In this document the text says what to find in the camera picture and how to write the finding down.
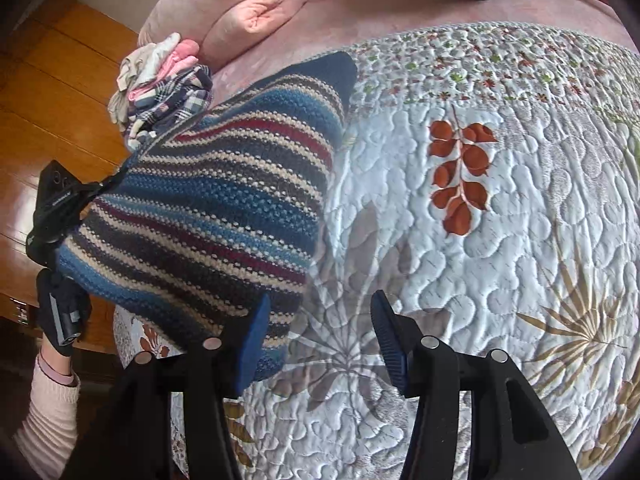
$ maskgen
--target pink sleeve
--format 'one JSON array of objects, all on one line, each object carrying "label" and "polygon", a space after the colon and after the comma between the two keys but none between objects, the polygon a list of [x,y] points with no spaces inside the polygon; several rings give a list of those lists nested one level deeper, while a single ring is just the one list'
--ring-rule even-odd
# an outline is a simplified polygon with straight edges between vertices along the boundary
[{"label": "pink sleeve", "polygon": [[43,479],[60,477],[76,445],[76,406],[80,384],[64,386],[48,377],[39,361],[33,369],[31,405],[14,441],[31,468]]}]

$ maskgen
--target plaid fabric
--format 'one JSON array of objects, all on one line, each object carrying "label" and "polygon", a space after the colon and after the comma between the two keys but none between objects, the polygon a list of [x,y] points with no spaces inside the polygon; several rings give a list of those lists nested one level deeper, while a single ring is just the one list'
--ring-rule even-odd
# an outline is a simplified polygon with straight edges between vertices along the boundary
[{"label": "plaid fabric", "polygon": [[181,348],[267,293],[256,380],[275,373],[355,79],[343,52],[294,65],[146,144],[60,247],[59,269]]},{"label": "plaid fabric", "polygon": [[193,117],[206,109],[211,97],[207,66],[196,65],[163,79],[129,105],[127,147],[135,151],[148,138]]}]

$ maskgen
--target metal rivet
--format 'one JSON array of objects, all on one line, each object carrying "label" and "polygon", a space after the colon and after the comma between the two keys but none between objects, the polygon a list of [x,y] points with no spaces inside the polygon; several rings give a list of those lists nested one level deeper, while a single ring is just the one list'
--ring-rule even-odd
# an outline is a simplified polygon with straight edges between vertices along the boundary
[{"label": "metal rivet", "polygon": [[493,359],[494,361],[498,361],[499,363],[507,362],[508,358],[509,356],[504,350],[493,350],[491,352],[491,359]]},{"label": "metal rivet", "polygon": [[432,335],[426,335],[424,336],[422,339],[420,339],[420,343],[422,343],[422,346],[424,346],[425,348],[428,348],[430,350],[433,350],[434,348],[437,348],[438,345],[440,344],[440,342],[438,341],[438,338],[432,336]]},{"label": "metal rivet", "polygon": [[205,339],[203,341],[202,346],[204,346],[204,348],[207,350],[217,350],[222,346],[222,341],[220,341],[220,339],[218,339],[217,337],[210,337],[209,339]]},{"label": "metal rivet", "polygon": [[134,361],[139,365],[146,365],[151,361],[151,357],[149,352],[140,352],[134,357]]}]

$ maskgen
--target quilted bedspread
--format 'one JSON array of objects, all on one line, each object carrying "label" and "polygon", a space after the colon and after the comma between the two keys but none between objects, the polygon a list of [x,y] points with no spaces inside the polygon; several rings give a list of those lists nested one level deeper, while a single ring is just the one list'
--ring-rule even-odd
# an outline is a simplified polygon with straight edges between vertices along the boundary
[{"label": "quilted bedspread", "polygon": [[[399,477],[417,401],[379,355],[369,298],[382,288],[454,350],[506,350],[597,479],[640,416],[639,57],[521,23],[348,52],[359,80],[289,363],[226,404],[245,478]],[[122,309],[114,331],[125,363],[177,352]],[[455,479],[470,443],[460,402]]]}]

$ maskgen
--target gloved hand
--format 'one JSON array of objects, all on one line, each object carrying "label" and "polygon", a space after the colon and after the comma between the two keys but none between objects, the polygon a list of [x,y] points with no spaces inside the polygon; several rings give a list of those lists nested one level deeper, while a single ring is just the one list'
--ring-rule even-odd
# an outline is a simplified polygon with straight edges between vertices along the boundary
[{"label": "gloved hand", "polygon": [[82,333],[91,315],[89,294],[59,272],[42,269],[36,278],[38,325],[61,355],[70,357],[71,343]]}]

